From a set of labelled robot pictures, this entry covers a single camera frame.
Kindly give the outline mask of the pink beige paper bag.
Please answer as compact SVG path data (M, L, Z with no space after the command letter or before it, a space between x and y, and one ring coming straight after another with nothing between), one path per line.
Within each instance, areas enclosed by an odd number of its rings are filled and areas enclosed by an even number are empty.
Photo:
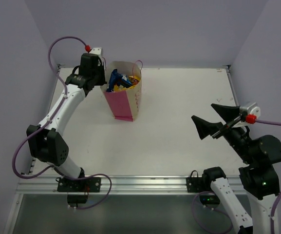
M114 69L126 76L137 76L141 78L136 86L125 88L119 85L119 81L114 86L113 92L106 92L111 73ZM106 84L101 86L101 91L106 98L110 110L115 119L133 122L139 112L142 95L142 68L136 62L113 61L107 65L105 72Z

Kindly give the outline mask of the blue M&M snack packet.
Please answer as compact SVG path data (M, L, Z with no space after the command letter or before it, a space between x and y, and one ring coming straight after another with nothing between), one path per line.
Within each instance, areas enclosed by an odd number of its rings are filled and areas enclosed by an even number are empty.
M119 85L125 87L125 88L129 88L132 86L131 81L129 80L129 77L126 76L125 74L122 74L121 80L119 81Z

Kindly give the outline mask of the yellow M&M snack packet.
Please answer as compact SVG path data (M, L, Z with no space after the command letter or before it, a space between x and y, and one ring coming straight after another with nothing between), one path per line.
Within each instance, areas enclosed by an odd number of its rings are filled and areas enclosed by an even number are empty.
M132 86L136 86L141 80L141 78L139 78L137 76L129 76L128 79L129 79L129 82L132 84Z

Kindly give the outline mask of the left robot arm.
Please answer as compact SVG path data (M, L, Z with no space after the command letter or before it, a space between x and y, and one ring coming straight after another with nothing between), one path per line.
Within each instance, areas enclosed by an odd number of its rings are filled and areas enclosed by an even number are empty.
M82 177L82 169L69 157L69 147L63 133L88 93L105 83L102 56L93 52L84 53L80 64L63 81L64 89L50 112L38 125L30 125L26 131L32 157L69 177L68 185L77 192L84 189L86 180Z

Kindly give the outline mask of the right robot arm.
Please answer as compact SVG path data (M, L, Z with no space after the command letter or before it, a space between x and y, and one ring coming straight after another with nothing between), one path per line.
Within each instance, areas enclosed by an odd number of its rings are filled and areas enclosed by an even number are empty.
M245 167L239 168L239 177L247 193L251 214L248 214L230 188L227 176L220 167L205 169L201 185L213 192L225 208L238 234L269 234L276 231L273 204L280 194L279 177L273 165L281 162L281 142L272 135L256 139L249 136L249 124L261 115L257 103L244 106L211 104L225 123L211 123L200 117L191 117L200 139L223 137L241 158Z

